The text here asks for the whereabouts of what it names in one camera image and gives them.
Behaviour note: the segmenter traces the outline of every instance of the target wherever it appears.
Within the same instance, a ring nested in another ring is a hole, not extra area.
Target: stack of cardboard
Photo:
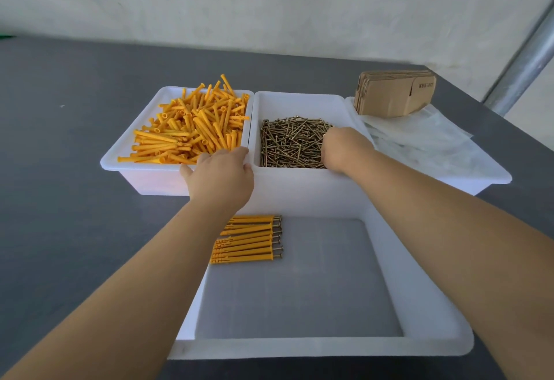
[[[431,103],[437,78],[430,70],[362,72],[354,107],[361,116],[406,116]]]

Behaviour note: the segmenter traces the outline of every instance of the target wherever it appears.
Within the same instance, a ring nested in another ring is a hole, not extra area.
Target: plastic bag
[[[379,151],[422,173],[433,177],[492,175],[472,135],[431,104],[393,119],[360,117]]]

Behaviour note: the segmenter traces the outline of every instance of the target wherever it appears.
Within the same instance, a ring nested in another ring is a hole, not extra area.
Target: gray table
[[[406,64],[14,38],[0,41],[0,373],[147,242],[186,198],[141,196],[99,160],[156,91],[225,72],[235,88],[353,95]],[[554,236],[554,152],[439,78],[433,99],[514,177],[480,197]],[[160,378],[503,378],[458,358],[172,361]]]

